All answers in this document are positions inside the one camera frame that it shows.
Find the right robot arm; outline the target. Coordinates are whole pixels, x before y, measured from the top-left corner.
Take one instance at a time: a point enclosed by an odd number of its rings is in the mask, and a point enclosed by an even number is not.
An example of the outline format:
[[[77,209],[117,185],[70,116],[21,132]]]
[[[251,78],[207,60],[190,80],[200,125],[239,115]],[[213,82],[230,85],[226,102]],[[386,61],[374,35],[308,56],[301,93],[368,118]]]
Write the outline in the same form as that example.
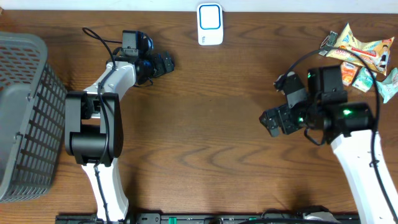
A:
[[[314,144],[330,145],[341,164],[362,223],[397,223],[397,190],[386,166],[376,119],[367,103],[348,102],[339,66],[308,71],[308,85],[289,72],[279,90],[286,103],[259,120],[272,137],[300,129]]]

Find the orange white tissue pack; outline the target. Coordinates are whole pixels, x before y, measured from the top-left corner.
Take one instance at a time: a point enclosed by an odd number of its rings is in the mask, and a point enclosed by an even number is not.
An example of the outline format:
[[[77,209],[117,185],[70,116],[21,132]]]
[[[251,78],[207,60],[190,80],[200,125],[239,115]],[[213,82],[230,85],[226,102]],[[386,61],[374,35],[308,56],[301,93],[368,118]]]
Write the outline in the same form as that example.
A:
[[[343,62],[340,65],[340,68],[343,84],[345,86],[350,86],[353,82],[354,77],[356,76],[359,67],[349,62]]]

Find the teal tissue pack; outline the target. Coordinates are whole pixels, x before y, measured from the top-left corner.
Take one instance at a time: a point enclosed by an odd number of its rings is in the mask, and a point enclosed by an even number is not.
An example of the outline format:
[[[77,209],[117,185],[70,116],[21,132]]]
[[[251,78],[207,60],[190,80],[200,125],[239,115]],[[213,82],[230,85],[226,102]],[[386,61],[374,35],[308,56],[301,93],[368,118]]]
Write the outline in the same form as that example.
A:
[[[369,71],[365,67],[363,67],[358,72],[352,86],[366,93],[373,86],[373,77],[376,78],[376,76],[376,72]]]

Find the light teal crinkled packet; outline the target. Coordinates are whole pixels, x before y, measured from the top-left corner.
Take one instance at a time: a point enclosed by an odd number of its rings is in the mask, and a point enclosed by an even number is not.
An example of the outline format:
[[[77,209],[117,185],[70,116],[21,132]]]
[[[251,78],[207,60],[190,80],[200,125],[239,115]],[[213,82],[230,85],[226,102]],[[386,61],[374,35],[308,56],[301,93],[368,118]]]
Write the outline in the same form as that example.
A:
[[[382,82],[377,81],[376,85],[383,103],[386,104],[397,93],[397,68],[392,69]]]

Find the dark green square packet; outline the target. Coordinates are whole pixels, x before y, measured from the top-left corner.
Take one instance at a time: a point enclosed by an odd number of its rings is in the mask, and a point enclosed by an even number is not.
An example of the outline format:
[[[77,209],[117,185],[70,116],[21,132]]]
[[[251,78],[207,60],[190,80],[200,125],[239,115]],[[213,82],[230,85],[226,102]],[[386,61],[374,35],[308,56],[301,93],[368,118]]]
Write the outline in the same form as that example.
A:
[[[337,38],[338,38],[338,33],[331,31],[329,35],[326,36],[323,42],[321,43],[319,54],[325,56],[335,45]]]

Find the cream snack bag blue trim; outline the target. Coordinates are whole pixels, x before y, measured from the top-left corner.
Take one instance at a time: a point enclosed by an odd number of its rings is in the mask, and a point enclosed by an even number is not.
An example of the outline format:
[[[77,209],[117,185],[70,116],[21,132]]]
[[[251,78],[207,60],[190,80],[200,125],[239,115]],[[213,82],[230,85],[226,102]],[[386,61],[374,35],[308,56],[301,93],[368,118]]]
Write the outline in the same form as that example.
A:
[[[395,37],[391,37],[372,42],[362,42],[353,35],[351,27],[347,23],[337,36],[335,43],[332,44],[332,47],[339,48],[339,50],[330,50],[326,53],[326,56],[363,66],[363,63],[353,55],[355,54],[361,57],[372,71],[386,76],[394,39]]]

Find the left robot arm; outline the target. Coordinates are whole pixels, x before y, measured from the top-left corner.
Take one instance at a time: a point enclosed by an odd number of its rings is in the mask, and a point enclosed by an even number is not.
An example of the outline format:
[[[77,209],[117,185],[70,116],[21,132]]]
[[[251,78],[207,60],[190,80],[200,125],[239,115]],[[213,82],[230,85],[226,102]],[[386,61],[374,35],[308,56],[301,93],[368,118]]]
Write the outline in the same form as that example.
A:
[[[106,49],[109,59],[98,79],[65,99],[65,149],[90,181],[97,204],[93,223],[131,223],[118,164],[124,144],[120,101],[129,89],[151,86],[175,66],[168,52],[153,52],[144,32],[124,30],[117,44]]]

